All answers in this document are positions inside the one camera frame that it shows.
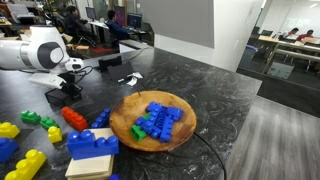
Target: wire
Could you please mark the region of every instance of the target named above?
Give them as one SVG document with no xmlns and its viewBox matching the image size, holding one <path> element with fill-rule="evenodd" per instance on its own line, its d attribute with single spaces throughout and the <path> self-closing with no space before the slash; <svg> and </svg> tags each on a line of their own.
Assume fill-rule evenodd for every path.
<svg viewBox="0 0 320 180">
<path fill-rule="evenodd" d="M 87 69 L 87 68 L 91 68 L 91 69 L 88 72 L 84 71 L 84 69 Z M 92 70 L 93 70 L 92 66 L 86 66 L 86 67 L 80 69 L 79 71 L 76 71 L 75 72 L 76 74 L 78 74 L 78 73 L 84 73 L 84 74 L 80 75 L 81 76 L 80 79 L 78 79 L 78 81 L 76 81 L 75 83 L 76 84 L 79 83 L 86 75 L 90 74 L 92 72 Z"/>
<path fill-rule="evenodd" d="M 215 151 L 213 149 L 213 147 L 206 140 L 204 140 L 198 133 L 193 132 L 193 134 L 196 135 L 200 140 L 202 140 L 202 142 L 204 142 L 211 149 L 211 151 L 213 151 L 214 154 L 218 157 L 218 159 L 222 165 L 223 172 L 224 172 L 224 180 L 227 180 L 227 169 L 226 169 L 224 163 L 222 162 L 220 156 L 218 155 L 217 151 Z"/>
</svg>

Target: wooden bowl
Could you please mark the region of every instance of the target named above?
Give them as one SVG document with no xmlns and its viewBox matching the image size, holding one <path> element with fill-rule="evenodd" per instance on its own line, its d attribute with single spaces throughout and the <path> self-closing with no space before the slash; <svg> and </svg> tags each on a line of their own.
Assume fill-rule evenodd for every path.
<svg viewBox="0 0 320 180">
<path fill-rule="evenodd" d="M 139 116 L 146 114 L 152 101 L 183 110 L 182 118 L 173 125 L 170 142 L 160 143 L 159 139 L 152 139 L 149 135 L 137 142 L 130 134 L 131 126 Z M 134 149 L 151 152 L 165 151 L 181 145 L 192 136 L 196 124 L 196 114 L 185 100 L 162 91 L 142 91 L 127 96 L 113 108 L 110 116 L 111 129 L 122 143 Z"/>
</svg>

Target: black cable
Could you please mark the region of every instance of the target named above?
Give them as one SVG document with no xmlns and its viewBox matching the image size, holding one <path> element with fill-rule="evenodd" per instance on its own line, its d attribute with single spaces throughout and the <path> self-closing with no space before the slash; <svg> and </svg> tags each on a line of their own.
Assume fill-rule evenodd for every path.
<svg viewBox="0 0 320 180">
<path fill-rule="evenodd" d="M 211 151 L 213 151 L 214 154 L 218 157 L 218 159 L 219 159 L 219 161 L 220 161 L 220 163 L 221 163 L 221 165 L 222 165 L 223 174 L 224 174 L 224 180 L 227 180 L 227 169 L 226 169 L 226 166 L 225 166 L 224 163 L 222 162 L 222 160 L 221 160 L 219 154 L 217 153 L 217 151 L 215 151 L 215 150 L 213 149 L 213 147 L 212 147 L 206 140 L 204 140 L 198 133 L 193 132 L 193 134 L 196 135 L 200 140 L 202 140 L 202 141 L 211 149 Z"/>
</svg>

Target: computer monitor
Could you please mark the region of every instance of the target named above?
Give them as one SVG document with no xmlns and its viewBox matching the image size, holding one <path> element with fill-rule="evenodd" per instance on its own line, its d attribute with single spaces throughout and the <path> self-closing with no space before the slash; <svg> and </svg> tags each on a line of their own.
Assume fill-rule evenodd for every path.
<svg viewBox="0 0 320 180">
<path fill-rule="evenodd" d="M 142 15 L 141 14 L 128 14 L 127 25 L 135 29 L 141 29 Z"/>
<path fill-rule="evenodd" d="M 120 26 L 125 26 L 126 24 L 126 9 L 121 6 L 114 6 L 114 12 L 116 13 L 117 23 Z"/>
<path fill-rule="evenodd" d="M 90 19 L 96 19 L 96 12 L 94 11 L 94 8 L 91 7 L 86 7 L 86 11 L 87 11 L 87 17 Z"/>
</svg>

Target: countertop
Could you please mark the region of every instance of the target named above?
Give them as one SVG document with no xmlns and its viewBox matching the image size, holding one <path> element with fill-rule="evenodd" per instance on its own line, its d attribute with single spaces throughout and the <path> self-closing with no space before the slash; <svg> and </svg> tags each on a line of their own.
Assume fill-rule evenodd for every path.
<svg viewBox="0 0 320 180">
<path fill-rule="evenodd" d="M 83 115 L 88 123 L 106 107 L 112 108 L 124 96 L 137 91 L 161 90 L 185 99 L 197 115 L 198 132 L 220 154 L 225 162 L 246 119 L 261 81 L 229 72 L 208 64 L 148 48 L 121 55 L 131 59 L 134 71 L 144 78 L 130 87 L 110 80 L 108 73 L 92 71 L 79 84 L 83 86 L 82 100 L 70 107 Z M 97 66 L 97 60 L 85 60 Z M 23 110 L 49 116 L 60 125 L 64 138 L 73 131 L 61 115 L 61 108 L 47 103 L 44 93 L 50 89 L 28 81 L 30 74 L 0 71 L 0 117 L 17 125 L 21 133 L 15 138 L 20 146 L 11 160 L 0 164 L 0 179 L 15 169 L 16 163 L 32 148 L 44 152 L 47 161 L 34 179 L 65 179 L 71 156 L 66 140 L 52 145 L 47 132 L 38 125 L 24 124 L 19 119 Z M 221 165 L 209 148 L 197 137 L 166 152 L 148 153 L 120 145 L 115 156 L 114 173 L 121 179 L 217 179 Z"/>
</svg>

